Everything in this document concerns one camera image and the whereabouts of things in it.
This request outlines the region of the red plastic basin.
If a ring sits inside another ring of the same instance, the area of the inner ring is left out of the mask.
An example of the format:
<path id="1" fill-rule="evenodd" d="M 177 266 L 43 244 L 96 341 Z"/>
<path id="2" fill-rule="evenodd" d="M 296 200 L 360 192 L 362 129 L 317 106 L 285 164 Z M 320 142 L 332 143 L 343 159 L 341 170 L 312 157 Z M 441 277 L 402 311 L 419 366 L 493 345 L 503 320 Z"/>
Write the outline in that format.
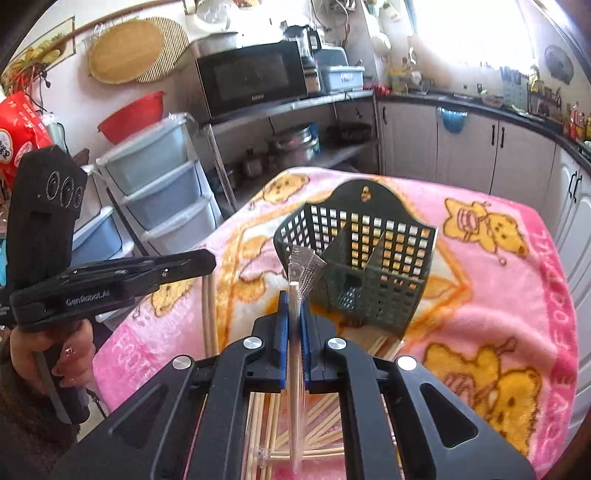
<path id="1" fill-rule="evenodd" d="M 121 143 L 162 119 L 164 96 L 164 91 L 157 91 L 131 102 L 103 120 L 97 126 L 97 131 L 111 144 Z"/>

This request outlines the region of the black microwave oven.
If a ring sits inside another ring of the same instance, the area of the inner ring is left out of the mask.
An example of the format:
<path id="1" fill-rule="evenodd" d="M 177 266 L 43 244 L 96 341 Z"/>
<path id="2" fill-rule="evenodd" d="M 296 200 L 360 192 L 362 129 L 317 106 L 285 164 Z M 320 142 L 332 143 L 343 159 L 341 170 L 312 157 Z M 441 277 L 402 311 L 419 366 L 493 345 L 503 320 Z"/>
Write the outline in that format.
<path id="1" fill-rule="evenodd" d="M 238 110 L 308 95 L 297 44 L 290 41 L 226 50 L 189 64 L 187 111 L 200 123 Z"/>

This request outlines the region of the pink cartoon bear blanket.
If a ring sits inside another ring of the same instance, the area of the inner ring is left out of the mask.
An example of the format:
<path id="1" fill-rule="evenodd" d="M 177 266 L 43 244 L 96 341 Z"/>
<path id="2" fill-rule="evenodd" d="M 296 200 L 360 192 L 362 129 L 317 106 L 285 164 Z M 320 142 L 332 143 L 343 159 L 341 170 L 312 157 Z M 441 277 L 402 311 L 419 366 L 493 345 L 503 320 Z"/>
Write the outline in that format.
<path id="1" fill-rule="evenodd" d="M 339 171 L 293 168 L 250 195 L 204 240 L 217 262 L 214 311 L 202 312 L 199 281 L 166 285 L 99 349 L 93 370 L 107 407 L 117 408 L 173 357 L 204 357 L 205 325 L 224 347 L 276 310 L 287 287 L 276 228 L 348 180 Z M 339 334 L 386 359 L 415 357 L 545 475 L 563 452 L 573 412 L 578 316 L 542 218 L 470 190 L 391 177 L 383 184 L 438 228 L 431 273 L 403 339 L 332 313 Z"/>

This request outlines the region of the electric kettle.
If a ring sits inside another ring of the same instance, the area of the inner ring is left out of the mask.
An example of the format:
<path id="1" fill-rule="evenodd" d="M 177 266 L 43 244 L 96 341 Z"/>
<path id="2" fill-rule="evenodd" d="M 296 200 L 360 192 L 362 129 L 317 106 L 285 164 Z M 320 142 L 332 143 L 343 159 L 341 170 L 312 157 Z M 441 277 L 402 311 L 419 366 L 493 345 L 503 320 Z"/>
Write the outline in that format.
<path id="1" fill-rule="evenodd" d="M 312 58 L 315 53 L 322 49 L 322 41 L 318 31 L 310 25 L 290 25 L 283 30 L 283 37 L 288 41 L 297 43 L 301 57 Z"/>

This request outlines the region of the red snack bag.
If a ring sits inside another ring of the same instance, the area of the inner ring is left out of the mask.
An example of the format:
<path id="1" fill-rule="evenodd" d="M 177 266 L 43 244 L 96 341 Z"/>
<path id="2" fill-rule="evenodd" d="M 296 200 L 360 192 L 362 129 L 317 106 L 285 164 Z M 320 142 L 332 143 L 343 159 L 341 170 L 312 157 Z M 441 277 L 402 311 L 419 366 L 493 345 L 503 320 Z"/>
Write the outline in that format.
<path id="1" fill-rule="evenodd" d="M 1 103 L 0 114 L 1 176 L 12 190 L 23 156 L 53 142 L 22 91 L 8 96 Z"/>

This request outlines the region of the blue plastic drawer unit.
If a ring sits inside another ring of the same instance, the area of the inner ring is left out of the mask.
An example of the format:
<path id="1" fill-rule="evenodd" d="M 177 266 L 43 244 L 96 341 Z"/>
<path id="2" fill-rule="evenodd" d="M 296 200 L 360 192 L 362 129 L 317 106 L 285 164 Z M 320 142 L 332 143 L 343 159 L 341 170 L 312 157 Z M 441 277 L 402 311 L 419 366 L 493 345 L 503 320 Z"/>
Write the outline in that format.
<path id="1" fill-rule="evenodd" d="M 170 114 L 87 167 L 137 255 L 191 250 L 223 223 L 193 145 L 194 127 L 190 114 Z"/>

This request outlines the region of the round woven mat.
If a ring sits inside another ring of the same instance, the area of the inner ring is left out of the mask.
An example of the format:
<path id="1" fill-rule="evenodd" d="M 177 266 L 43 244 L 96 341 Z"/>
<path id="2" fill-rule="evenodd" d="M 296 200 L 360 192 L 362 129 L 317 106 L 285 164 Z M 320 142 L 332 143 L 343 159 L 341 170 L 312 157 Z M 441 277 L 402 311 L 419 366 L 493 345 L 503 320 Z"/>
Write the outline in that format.
<path id="1" fill-rule="evenodd" d="M 163 44 L 154 64 L 135 79 L 140 84 L 153 83 L 167 77 L 189 45 L 187 34 L 178 22 L 164 17 L 149 17 L 147 21 L 159 28 Z"/>

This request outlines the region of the white kitchen cabinets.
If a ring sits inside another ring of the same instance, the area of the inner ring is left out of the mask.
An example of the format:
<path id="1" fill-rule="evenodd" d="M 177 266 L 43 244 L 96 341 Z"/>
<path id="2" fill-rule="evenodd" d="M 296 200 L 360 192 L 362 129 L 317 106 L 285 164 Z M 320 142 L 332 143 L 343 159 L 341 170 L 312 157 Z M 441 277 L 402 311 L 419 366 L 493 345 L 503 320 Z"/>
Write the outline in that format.
<path id="1" fill-rule="evenodd" d="M 460 134 L 438 108 L 466 111 Z M 542 216 L 557 247 L 577 314 L 579 373 L 568 433 L 590 409 L 590 162 L 530 128 L 457 104 L 377 101 L 379 169 L 390 176 L 461 187 L 526 204 Z"/>

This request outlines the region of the metal shelf rack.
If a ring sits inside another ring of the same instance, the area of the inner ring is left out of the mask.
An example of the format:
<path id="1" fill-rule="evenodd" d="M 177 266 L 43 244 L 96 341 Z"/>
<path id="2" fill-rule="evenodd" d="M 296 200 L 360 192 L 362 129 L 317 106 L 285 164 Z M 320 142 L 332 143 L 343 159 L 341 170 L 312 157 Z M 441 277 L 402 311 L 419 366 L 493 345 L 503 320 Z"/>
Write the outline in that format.
<path id="1" fill-rule="evenodd" d="M 270 105 L 200 126 L 194 140 L 222 216 L 294 166 L 377 172 L 376 110 L 374 93 L 362 90 Z"/>

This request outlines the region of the blue plastic container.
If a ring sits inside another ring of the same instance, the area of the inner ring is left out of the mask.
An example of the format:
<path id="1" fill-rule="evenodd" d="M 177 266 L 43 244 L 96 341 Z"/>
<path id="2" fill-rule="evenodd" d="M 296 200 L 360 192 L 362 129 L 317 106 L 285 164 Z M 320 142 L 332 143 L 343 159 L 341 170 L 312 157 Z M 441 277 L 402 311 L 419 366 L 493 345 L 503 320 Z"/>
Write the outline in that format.
<path id="1" fill-rule="evenodd" d="M 320 73 L 327 94 L 363 90 L 363 66 L 322 66 Z"/>

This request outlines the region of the dark green utensil basket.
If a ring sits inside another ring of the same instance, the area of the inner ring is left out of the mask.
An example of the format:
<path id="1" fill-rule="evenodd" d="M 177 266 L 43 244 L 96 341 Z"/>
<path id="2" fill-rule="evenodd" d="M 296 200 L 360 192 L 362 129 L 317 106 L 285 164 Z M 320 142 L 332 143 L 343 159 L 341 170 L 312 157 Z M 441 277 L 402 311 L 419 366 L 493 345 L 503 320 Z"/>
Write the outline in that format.
<path id="1" fill-rule="evenodd" d="M 312 302 L 403 337 L 424 295 L 437 235 L 390 188 L 353 179 L 287 216 L 273 244 L 283 263 L 298 247 L 325 261 Z"/>

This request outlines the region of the blue hanging bin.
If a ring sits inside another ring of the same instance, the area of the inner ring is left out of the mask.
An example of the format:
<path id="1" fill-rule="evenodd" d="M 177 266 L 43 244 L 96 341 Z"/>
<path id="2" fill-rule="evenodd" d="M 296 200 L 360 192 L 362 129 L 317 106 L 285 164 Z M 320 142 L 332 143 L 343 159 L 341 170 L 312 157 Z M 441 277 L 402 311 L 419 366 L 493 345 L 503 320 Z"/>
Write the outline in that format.
<path id="1" fill-rule="evenodd" d="M 444 128 L 451 134 L 460 134 L 466 124 L 468 113 L 466 111 L 450 110 L 444 107 L 438 108 L 439 116 Z"/>

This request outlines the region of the round wooden board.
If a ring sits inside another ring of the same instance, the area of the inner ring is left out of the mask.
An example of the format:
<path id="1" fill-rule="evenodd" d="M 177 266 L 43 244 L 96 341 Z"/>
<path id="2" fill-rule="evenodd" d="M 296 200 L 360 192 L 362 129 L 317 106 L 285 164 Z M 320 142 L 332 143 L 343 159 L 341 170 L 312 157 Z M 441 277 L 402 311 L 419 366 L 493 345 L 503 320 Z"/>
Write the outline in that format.
<path id="1" fill-rule="evenodd" d="M 163 44 L 160 28 L 147 20 L 115 25 L 95 40 L 89 50 L 90 74 L 108 85 L 134 81 L 156 62 Z"/>

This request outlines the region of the stainless steel pot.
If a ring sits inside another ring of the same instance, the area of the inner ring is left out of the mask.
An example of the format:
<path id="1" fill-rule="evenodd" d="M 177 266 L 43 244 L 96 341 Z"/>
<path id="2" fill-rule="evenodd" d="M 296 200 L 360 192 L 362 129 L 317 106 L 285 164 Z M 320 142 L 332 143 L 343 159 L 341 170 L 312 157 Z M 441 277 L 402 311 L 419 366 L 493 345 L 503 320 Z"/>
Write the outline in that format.
<path id="1" fill-rule="evenodd" d="M 267 149 L 279 170 L 307 165 L 321 150 L 318 132 L 311 123 L 277 132 L 266 139 Z"/>

